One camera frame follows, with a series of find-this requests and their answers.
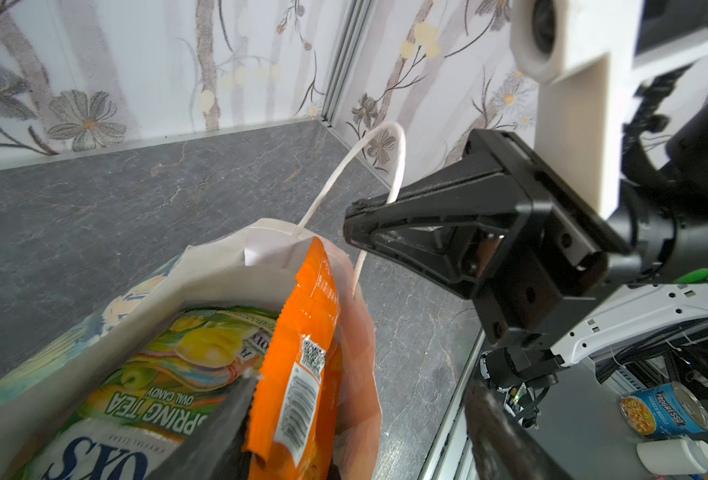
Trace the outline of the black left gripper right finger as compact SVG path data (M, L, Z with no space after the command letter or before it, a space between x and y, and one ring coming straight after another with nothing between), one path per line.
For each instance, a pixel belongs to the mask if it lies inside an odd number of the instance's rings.
M569 479L547 452L498 403L484 383L464 392L467 432L480 479Z

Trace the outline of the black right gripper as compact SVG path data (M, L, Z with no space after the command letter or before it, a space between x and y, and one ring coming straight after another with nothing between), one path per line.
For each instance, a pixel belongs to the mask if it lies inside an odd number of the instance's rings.
M549 348L633 278L631 247L517 135L473 131L460 162L346 212L351 245L470 300L477 230L507 234L475 304L496 348Z

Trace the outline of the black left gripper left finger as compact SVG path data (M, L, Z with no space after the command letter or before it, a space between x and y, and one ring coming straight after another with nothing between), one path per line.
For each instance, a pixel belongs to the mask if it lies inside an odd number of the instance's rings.
M257 378L239 380L227 398L147 479L247 479L242 448Z

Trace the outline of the orange snack packet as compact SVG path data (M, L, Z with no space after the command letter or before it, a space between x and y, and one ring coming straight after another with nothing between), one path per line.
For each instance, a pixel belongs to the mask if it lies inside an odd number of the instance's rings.
M295 277L260 370L244 451L251 479L325 479L332 463L343 354L341 305L315 238Z

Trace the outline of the green yellow Fox's candy bag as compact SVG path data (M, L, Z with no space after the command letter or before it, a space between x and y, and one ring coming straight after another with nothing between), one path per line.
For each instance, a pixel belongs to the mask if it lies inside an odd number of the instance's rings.
M279 314L253 306L176 314L110 373L16 479L144 479L216 411L244 396Z

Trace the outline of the floral white paper bag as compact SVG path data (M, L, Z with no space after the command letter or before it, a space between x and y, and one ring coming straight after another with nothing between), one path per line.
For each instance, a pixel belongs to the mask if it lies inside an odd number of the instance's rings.
M375 329L359 284L363 263L307 225L306 220L263 218L222 239L191 246L1 378L0 479L16 479L14 473L87 396L179 312L253 306L280 316L315 238L330 260L341 305L335 340L343 369L327 478L370 478L382 410L374 373Z

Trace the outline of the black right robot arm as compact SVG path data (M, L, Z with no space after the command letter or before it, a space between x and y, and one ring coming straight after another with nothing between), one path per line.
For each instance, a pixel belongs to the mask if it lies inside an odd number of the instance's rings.
M599 349L582 324L625 285L708 281L708 102L666 143L645 133L708 56L708 1L519 1L536 138L472 131L457 163L355 202L346 241L473 302L500 389L548 388Z

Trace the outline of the blue Progresso soup can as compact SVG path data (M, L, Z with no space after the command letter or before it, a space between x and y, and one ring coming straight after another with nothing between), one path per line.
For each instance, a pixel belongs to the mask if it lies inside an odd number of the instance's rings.
M708 432L707 410L691 390L677 381L625 395L619 404L629 426L646 438Z

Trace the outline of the white plastic bottle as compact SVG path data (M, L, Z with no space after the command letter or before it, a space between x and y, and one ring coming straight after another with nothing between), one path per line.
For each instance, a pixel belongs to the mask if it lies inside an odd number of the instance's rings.
M640 443L637 454L644 467L659 476L708 473L708 444L702 440L676 438Z

